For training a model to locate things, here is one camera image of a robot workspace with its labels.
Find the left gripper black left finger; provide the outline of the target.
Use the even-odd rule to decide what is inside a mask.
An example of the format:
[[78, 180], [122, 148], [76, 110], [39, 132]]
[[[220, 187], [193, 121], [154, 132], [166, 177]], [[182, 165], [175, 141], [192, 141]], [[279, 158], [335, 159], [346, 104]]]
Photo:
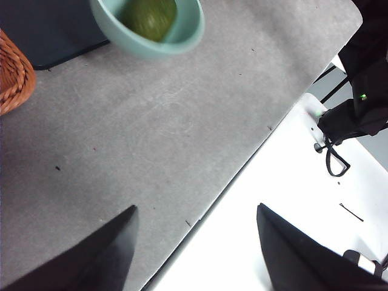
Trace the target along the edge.
[[123, 290], [139, 229], [135, 205], [2, 290]]

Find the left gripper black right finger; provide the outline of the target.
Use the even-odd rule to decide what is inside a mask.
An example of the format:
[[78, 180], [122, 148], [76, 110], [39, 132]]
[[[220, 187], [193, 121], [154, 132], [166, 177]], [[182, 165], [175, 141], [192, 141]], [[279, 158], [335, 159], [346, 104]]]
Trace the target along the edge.
[[265, 204], [257, 207], [256, 220], [274, 290], [387, 290], [378, 261], [354, 250], [331, 251]]

